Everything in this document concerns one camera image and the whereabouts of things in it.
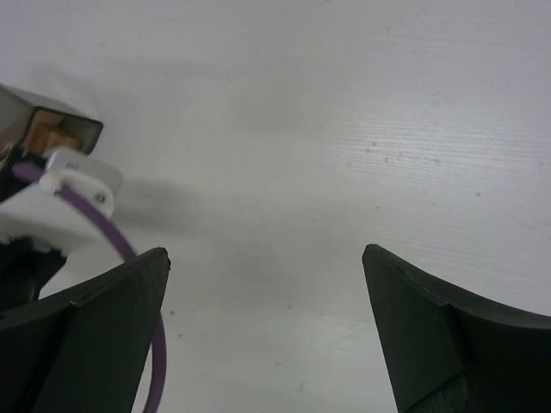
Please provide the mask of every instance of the purple wire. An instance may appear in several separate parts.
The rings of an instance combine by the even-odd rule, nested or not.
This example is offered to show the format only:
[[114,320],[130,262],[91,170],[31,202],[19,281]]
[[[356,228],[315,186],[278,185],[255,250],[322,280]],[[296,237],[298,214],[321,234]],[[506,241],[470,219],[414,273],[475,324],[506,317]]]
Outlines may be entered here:
[[[44,172],[32,163],[17,163],[12,168],[14,175],[25,182],[38,182]],[[121,255],[124,261],[132,261],[138,255],[117,227],[103,213],[98,211],[82,195],[66,185],[56,192],[56,195],[78,210],[108,239]],[[163,318],[159,314],[158,324],[152,339],[152,381],[149,384],[149,394],[145,402],[144,413],[156,413],[163,396],[166,380],[166,339],[164,336]]]

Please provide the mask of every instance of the purple cable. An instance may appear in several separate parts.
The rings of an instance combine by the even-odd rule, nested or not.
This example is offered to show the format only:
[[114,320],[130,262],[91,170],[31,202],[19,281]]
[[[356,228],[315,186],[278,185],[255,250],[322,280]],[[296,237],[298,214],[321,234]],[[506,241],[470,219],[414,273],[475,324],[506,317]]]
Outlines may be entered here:
[[[14,175],[25,182],[38,182],[44,172],[32,163],[17,163],[12,168]],[[138,255],[128,243],[127,239],[109,218],[98,211],[82,195],[73,191],[68,186],[56,192],[56,195],[78,210],[109,240],[121,255],[124,261],[132,261]],[[156,413],[163,396],[164,382],[166,380],[166,339],[164,336],[163,318],[159,314],[157,328],[152,339],[152,381],[149,384],[149,394],[145,402],[144,413]]]

